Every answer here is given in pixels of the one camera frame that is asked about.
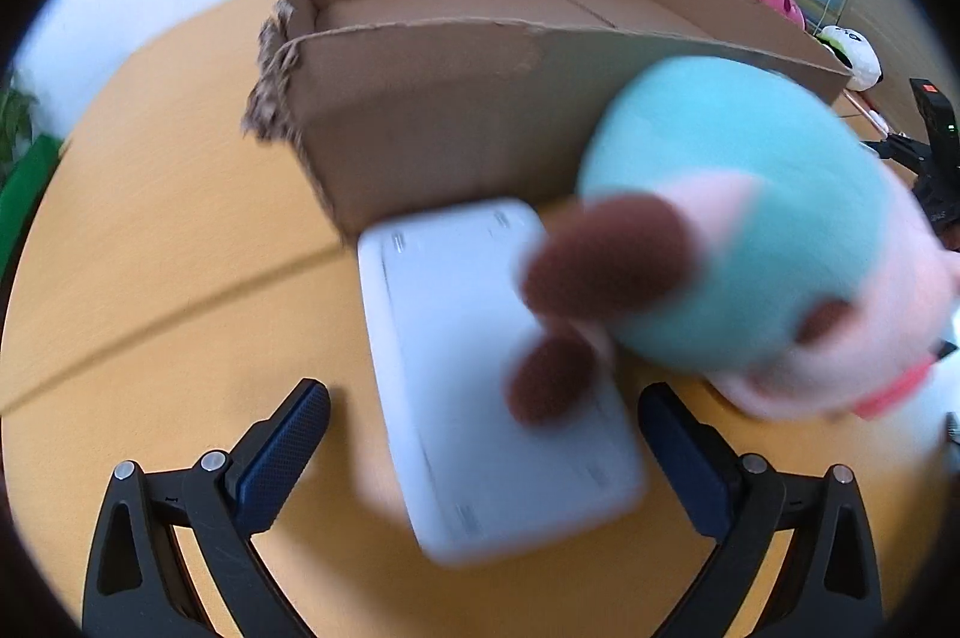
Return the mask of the pastel caterpillar plush toy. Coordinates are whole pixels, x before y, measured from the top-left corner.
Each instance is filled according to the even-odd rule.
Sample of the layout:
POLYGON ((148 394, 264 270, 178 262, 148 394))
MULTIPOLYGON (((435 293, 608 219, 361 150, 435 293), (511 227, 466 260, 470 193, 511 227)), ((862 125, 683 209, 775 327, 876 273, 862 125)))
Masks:
POLYGON ((545 328, 506 386, 527 425, 571 411, 610 344, 752 417, 867 418, 929 378, 958 257, 812 92, 677 56, 605 110, 519 293, 545 328))

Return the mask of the white clear phone case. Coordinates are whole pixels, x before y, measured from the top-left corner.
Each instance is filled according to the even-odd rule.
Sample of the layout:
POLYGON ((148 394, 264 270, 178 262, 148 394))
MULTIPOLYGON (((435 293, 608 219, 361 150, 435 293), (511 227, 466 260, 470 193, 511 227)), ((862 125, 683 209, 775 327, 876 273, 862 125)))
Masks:
POLYGON ((635 508, 635 425, 608 373, 571 414, 528 427, 506 383, 544 332, 516 275, 544 238, 522 200, 396 218, 358 240, 359 288, 387 445, 423 553, 509 557, 635 508))

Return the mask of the white panda plush toy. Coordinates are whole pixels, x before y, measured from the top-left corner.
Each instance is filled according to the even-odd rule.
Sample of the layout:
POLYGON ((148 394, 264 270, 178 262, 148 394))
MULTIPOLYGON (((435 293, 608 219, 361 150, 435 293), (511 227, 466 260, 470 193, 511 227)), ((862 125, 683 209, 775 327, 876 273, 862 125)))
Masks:
POLYGON ((839 25, 825 25, 815 33, 815 39, 827 46, 850 71, 848 89, 853 92, 866 92, 884 80, 878 54, 861 32, 839 25))

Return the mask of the green board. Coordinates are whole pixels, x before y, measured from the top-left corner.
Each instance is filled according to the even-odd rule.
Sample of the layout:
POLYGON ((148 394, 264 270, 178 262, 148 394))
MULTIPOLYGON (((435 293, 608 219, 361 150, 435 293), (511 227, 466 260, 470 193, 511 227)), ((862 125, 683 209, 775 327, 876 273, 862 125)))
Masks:
POLYGON ((62 141, 50 134, 41 134, 14 165, 13 172, 3 183, 0 197, 2 275, 7 275, 14 250, 28 231, 29 221, 59 165, 60 154, 62 141))

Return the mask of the green potted plant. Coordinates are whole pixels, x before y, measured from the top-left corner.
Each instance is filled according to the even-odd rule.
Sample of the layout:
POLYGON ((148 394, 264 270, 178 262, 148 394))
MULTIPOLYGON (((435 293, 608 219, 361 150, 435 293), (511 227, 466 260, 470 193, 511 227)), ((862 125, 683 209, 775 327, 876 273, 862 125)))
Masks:
POLYGON ((36 95, 26 89, 13 69, 8 69, 2 76, 0 94, 0 165, 3 178, 7 178, 14 164, 32 144, 36 105, 36 95))

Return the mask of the large cardboard box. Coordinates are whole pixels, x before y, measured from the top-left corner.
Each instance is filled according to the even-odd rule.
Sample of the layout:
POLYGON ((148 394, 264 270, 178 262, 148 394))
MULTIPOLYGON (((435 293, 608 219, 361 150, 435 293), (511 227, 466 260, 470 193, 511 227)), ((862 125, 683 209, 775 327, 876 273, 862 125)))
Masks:
POLYGON ((290 145, 345 241, 386 218, 568 194, 646 67, 719 56, 833 101, 835 56, 759 0, 278 0, 242 126, 290 145))

